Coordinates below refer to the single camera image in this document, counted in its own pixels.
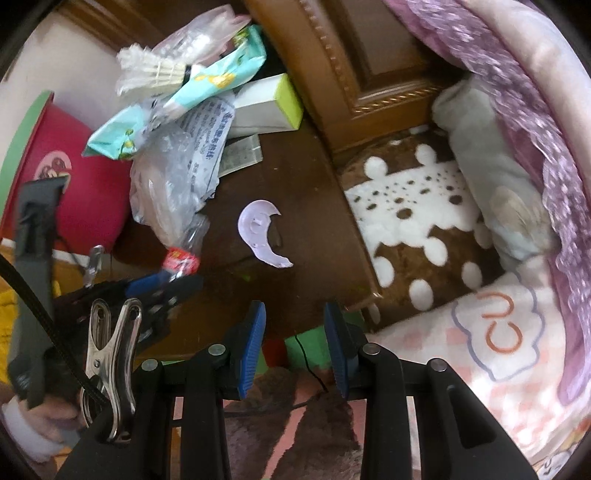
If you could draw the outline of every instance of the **pink bucket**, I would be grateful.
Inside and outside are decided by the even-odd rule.
[[[33,102],[0,170],[0,233],[14,238],[14,210],[26,181],[69,176],[57,211],[57,231],[74,253],[95,245],[110,251],[129,216],[131,162],[82,157],[91,130],[53,105],[53,92]],[[61,242],[56,248],[67,249]]]

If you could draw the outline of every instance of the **brown and white blanket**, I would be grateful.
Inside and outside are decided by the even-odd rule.
[[[425,126],[378,141],[340,182],[382,287],[370,329],[437,308],[503,273],[443,131]]]

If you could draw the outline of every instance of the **red bottle label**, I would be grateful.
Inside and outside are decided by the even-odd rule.
[[[170,247],[162,268],[173,274],[191,275],[199,269],[200,259],[185,250]]]

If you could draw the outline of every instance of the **metal clip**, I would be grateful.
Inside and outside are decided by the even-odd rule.
[[[135,414],[135,399],[131,390],[132,363],[142,304],[129,299],[121,308],[119,319],[111,335],[111,311],[104,300],[95,300],[90,311],[86,375],[111,402],[113,426],[107,441],[126,442],[130,438],[131,422]],[[93,421],[90,398],[82,391],[80,399],[86,424]]]
[[[88,266],[84,271],[83,283],[86,288],[90,288],[95,282],[95,278],[102,268],[103,254],[105,253],[105,247],[97,245],[92,247],[88,254]]]

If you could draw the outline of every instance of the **yellow cloth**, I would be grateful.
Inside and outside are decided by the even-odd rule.
[[[58,282],[53,282],[53,294],[61,295]],[[17,294],[14,290],[5,290],[0,293],[0,382],[9,383],[7,367],[8,352],[10,350],[10,338],[12,326],[18,315]]]

